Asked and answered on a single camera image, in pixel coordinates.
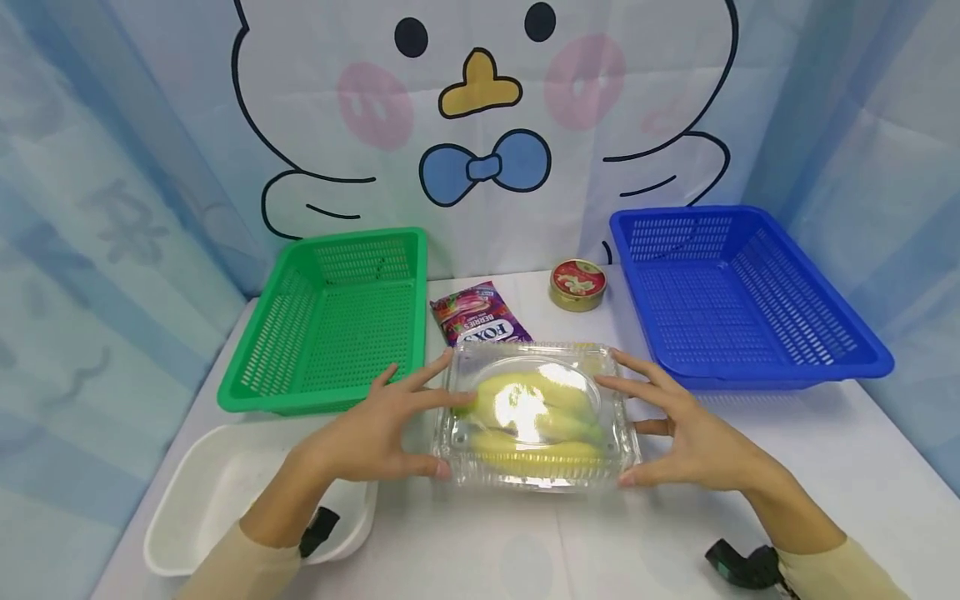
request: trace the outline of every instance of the cartoon eye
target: cartoon eye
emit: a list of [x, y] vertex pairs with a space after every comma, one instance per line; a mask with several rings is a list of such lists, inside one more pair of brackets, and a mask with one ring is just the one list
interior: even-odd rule
[[400, 19], [394, 29], [394, 43], [405, 57], [415, 59], [426, 52], [426, 28], [412, 16]]
[[557, 14], [546, 2], [538, 2], [527, 10], [527, 17], [523, 20], [523, 29], [527, 30], [527, 37], [541, 42], [546, 41], [557, 29]]

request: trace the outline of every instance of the blue basket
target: blue basket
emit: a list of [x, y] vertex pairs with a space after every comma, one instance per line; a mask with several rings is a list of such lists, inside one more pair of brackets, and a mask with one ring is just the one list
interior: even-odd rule
[[800, 390], [882, 377], [894, 359], [765, 211], [623, 210], [610, 219], [653, 358], [694, 390]]

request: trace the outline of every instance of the beige sleeve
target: beige sleeve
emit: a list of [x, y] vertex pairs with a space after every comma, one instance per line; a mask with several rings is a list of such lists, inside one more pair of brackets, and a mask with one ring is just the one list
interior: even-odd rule
[[267, 548], [235, 523], [187, 580], [176, 600], [274, 600], [300, 569], [298, 548]]
[[783, 579], [802, 600], [903, 600], [907, 595], [856, 541], [822, 554], [777, 550]]

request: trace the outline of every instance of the hand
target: hand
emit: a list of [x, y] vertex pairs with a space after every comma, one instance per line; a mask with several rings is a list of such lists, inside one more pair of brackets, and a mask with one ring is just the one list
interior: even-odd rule
[[614, 351], [614, 358], [644, 375], [649, 383], [607, 376], [597, 377], [597, 383], [663, 409], [666, 419], [635, 423], [637, 433], [673, 437], [666, 455], [624, 472], [621, 486], [695, 483], [711, 490], [748, 492], [771, 476], [788, 476], [773, 457], [700, 406], [693, 394], [659, 366], [619, 350]]
[[292, 454], [310, 468], [335, 479], [376, 481], [412, 475], [446, 479], [450, 466], [429, 454], [407, 454], [400, 447], [403, 425], [416, 413], [431, 408], [461, 406], [471, 394], [424, 390], [450, 364], [451, 350], [406, 379], [388, 384], [396, 364], [381, 373], [370, 386], [367, 399], [314, 433]]

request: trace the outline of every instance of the candy tin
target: candy tin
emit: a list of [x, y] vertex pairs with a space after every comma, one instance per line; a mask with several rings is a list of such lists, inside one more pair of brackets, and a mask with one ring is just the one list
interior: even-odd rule
[[594, 344], [464, 342], [445, 386], [477, 398], [440, 412], [433, 452], [459, 485], [613, 488], [639, 457], [623, 396], [594, 382], [618, 373], [610, 349]]
[[603, 301], [606, 291], [603, 269], [588, 260], [565, 260], [550, 273], [550, 299], [563, 310], [593, 310]]

